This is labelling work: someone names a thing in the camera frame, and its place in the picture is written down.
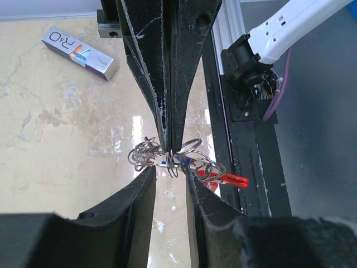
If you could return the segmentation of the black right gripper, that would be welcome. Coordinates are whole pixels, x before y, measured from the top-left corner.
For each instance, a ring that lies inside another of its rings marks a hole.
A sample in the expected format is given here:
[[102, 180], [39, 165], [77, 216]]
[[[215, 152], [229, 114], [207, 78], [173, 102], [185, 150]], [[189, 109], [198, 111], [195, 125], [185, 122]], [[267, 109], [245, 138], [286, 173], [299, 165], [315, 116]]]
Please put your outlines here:
[[100, 2], [99, 36], [122, 38], [121, 22], [126, 45], [147, 84], [142, 92], [155, 115], [161, 148], [180, 151], [190, 90], [222, 1], [170, 1], [170, 80], [164, 1]]

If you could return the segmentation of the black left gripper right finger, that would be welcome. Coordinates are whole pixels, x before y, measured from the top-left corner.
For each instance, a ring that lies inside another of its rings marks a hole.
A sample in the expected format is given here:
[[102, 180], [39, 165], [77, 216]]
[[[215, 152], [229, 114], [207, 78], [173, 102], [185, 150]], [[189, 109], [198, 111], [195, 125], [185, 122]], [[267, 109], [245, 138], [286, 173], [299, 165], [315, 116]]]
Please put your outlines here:
[[356, 224], [341, 219], [251, 217], [192, 171], [186, 205], [192, 267], [355, 267]]

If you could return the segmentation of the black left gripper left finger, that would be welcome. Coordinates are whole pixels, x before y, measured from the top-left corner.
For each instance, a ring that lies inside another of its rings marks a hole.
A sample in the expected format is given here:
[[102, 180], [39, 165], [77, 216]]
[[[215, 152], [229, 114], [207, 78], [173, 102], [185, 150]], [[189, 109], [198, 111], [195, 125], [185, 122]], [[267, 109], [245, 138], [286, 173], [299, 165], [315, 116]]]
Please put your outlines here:
[[2, 267], [146, 267], [156, 169], [144, 169], [106, 200], [68, 219], [1, 215]]

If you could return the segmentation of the key bunch with red carabiner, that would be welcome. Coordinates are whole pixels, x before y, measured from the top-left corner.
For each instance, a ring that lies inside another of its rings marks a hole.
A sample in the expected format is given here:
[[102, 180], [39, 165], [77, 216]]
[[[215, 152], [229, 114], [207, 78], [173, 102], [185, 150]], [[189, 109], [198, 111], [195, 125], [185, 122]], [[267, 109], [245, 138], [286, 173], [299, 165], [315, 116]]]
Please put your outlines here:
[[202, 139], [194, 138], [183, 143], [177, 153], [164, 152], [154, 137], [145, 137], [130, 150], [127, 159], [137, 172], [149, 166], [157, 166], [167, 169], [168, 174], [176, 178], [180, 171], [192, 171], [212, 192], [224, 184], [243, 189], [248, 187], [247, 178], [227, 172], [223, 164], [199, 151], [201, 144]]

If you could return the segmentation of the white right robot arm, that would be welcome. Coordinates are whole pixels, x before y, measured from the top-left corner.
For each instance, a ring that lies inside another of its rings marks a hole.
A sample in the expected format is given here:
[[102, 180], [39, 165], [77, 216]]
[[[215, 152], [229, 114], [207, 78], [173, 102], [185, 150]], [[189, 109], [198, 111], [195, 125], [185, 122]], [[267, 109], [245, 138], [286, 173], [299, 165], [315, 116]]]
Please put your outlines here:
[[[251, 87], [299, 39], [348, 4], [288, 1], [224, 50], [235, 84]], [[153, 113], [164, 152], [182, 148], [187, 102], [220, 1], [102, 1], [97, 21], [119, 26], [127, 64]]]

